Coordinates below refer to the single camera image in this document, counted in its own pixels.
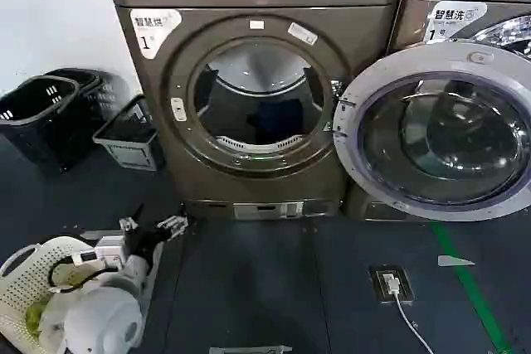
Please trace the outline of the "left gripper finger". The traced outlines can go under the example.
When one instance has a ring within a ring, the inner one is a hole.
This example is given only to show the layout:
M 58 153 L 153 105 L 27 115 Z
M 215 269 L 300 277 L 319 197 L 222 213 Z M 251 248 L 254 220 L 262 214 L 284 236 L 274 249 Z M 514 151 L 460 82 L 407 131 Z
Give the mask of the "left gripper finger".
M 154 236 L 157 241 L 170 241 L 179 235 L 183 235 L 188 228 L 186 216 L 170 216 L 155 225 Z
M 119 227 L 124 233 L 129 233 L 138 227 L 137 220 L 144 210 L 144 203 L 141 203 L 131 216 L 119 219 Z

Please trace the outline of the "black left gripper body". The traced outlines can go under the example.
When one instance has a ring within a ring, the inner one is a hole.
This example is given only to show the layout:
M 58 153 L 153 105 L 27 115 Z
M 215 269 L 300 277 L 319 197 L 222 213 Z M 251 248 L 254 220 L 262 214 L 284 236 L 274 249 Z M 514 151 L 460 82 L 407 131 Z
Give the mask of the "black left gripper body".
M 137 228 L 125 233 L 125 244 L 130 255 L 152 257 L 156 246 L 163 240 L 160 230 Z

